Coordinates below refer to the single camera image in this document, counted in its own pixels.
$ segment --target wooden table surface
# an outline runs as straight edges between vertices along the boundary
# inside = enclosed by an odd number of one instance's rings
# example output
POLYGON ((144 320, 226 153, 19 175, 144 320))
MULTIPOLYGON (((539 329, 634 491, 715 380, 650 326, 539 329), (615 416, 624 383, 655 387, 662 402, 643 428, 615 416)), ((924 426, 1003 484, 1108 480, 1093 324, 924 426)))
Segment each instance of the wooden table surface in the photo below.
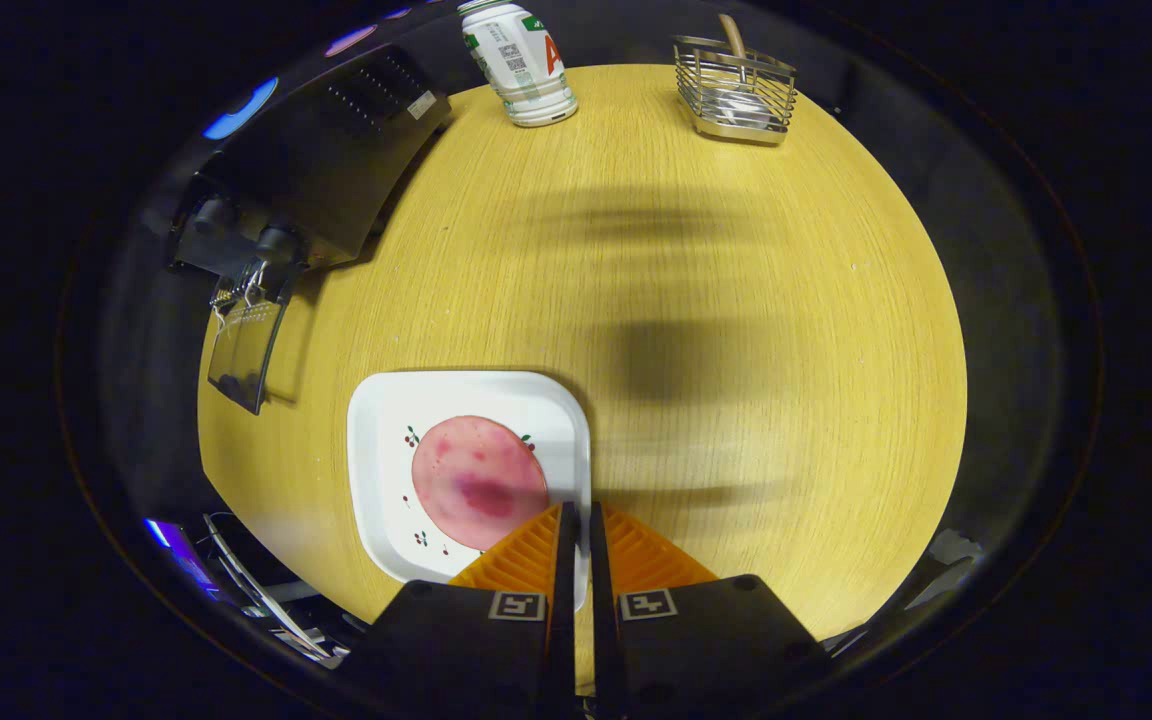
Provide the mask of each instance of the wooden table surface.
MULTIPOLYGON (((963 338, 927 233, 805 97, 770 149, 692 132, 667 65, 568 81, 579 113, 545 128, 513 127, 490 88, 452 97, 374 258, 302 279, 259 418, 206 384, 204 348, 207 477, 301 578, 374 620, 399 584, 353 518, 353 389, 536 370, 584 406, 594 500, 719 577, 761 575, 817 638, 863 623, 931 541, 963 450, 963 338)), ((586 605, 582 692, 591 632, 586 605)))

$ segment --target red letter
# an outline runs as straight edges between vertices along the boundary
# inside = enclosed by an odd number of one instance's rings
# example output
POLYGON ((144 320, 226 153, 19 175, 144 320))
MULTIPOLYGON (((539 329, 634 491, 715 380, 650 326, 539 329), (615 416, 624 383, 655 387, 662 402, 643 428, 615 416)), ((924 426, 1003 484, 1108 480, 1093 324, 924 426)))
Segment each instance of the red letter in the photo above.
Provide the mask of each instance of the red letter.
POLYGON ((550 74, 554 74, 554 63, 561 63, 563 59, 558 55, 558 46, 554 38, 545 36, 545 61, 550 63, 550 74))

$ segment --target stainless steel holder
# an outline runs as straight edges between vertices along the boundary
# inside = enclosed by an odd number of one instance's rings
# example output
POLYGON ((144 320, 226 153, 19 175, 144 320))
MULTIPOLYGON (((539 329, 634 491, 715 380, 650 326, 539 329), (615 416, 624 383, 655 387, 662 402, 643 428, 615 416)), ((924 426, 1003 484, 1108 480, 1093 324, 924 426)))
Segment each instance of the stainless steel holder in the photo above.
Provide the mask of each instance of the stainless steel holder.
POLYGON ((679 94, 696 131, 780 145, 790 129, 797 70, 746 50, 736 23, 719 15, 728 41, 673 36, 679 94))

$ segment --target dark background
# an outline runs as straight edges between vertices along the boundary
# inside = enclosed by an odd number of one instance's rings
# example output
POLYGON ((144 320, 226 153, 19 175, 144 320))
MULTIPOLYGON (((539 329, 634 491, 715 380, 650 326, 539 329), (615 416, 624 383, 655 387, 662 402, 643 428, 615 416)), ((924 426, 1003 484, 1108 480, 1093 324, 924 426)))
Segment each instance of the dark background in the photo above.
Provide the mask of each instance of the dark background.
MULTIPOLYGON (((1087 247, 1108 370, 1053 543, 983 620, 846 711, 1152 717, 1152 3, 820 6, 963 88, 1034 159, 1087 247)), ((222 96, 233 63, 207 51, 296 46, 298 18, 338 7, 0 5, 0 717, 311 717, 109 550, 68 473, 50 346, 70 236, 137 141, 119 114, 192 108, 165 81, 182 73, 222 96)))

